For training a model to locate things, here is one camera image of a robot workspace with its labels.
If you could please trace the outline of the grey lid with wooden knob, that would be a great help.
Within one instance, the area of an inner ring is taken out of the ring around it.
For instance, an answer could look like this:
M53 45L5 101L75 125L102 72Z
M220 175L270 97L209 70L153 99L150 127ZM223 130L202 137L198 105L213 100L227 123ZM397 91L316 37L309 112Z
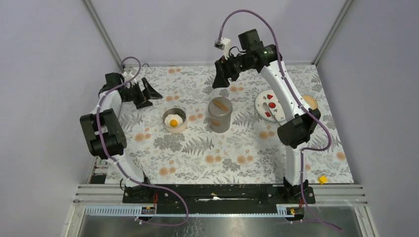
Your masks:
M231 116L233 106L229 99L225 97L213 98L208 104L208 113L216 119L224 119Z

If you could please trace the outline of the toy fried egg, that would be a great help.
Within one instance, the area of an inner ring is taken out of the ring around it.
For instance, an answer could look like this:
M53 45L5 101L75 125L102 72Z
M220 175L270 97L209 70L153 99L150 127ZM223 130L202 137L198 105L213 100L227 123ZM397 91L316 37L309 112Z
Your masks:
M183 118L178 114L168 114L164 118L164 123L169 128L178 128L183 124Z

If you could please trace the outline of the beige round lid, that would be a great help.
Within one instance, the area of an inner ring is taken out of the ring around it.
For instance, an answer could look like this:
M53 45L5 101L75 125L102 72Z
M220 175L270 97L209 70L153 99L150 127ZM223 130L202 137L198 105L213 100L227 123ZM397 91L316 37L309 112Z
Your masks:
M308 95L303 95L302 98L312 110L315 110L318 108L318 102L313 97L308 96Z

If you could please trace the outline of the grey cylindrical lunch container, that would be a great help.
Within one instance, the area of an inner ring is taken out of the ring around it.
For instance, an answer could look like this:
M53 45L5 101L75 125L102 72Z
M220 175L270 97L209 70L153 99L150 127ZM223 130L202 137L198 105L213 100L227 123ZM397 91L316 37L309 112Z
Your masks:
M213 132L224 133L230 129L231 115L216 117L209 116L209 127Z

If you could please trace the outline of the metal food tongs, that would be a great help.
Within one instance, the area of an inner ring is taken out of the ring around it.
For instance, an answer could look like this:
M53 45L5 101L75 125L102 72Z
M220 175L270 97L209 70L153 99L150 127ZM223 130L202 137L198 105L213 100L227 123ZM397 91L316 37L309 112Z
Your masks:
M281 123L276 119L275 115L272 113L272 111L270 110L270 108L269 108L269 106L266 102L264 102L262 104L262 107L265 110L265 112L268 112L271 115L270 118L272 118L278 126L281 126Z

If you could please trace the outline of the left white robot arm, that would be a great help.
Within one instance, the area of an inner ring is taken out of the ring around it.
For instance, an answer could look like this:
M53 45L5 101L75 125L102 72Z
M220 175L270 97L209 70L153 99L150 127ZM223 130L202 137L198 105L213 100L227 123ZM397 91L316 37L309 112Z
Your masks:
M80 124L89 152L94 157L107 161L119 171L127 188L136 187L134 196L142 203L153 198L153 190L145 173L125 151L126 135L119 122L119 113L124 102L133 102L137 109L150 107L152 100L161 99L147 81L141 78L140 88L135 75L109 73L106 83L99 90L99 101L87 115L80 117Z

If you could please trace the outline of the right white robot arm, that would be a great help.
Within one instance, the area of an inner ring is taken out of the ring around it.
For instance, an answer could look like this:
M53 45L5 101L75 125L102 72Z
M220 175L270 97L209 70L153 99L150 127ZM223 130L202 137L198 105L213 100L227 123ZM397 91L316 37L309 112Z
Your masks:
M261 101L256 101L254 106L280 123L277 133L286 148L284 180L290 185L284 188L283 196L287 202L296 203L303 197L303 191L298 186L304 181L301 170L304 160L300 149L310 140L321 113L312 109L298 92L275 45L265 46L255 29L240 34L238 38L242 51L237 55L231 53L233 46L230 39L215 41L214 46L222 50L223 55L215 62L212 87L227 88L248 70L256 70L266 80L269 93L260 93Z

